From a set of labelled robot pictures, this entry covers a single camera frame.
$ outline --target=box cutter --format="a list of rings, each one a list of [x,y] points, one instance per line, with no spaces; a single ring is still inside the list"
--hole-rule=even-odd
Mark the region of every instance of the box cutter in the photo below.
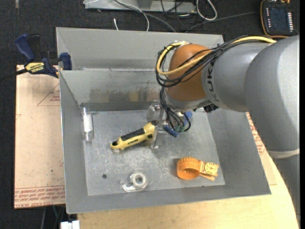
[[[157,132],[156,125],[157,121],[151,121],[139,130],[120,136],[118,140],[110,144],[112,151],[119,152],[120,150],[136,145],[140,142],[153,141]]]

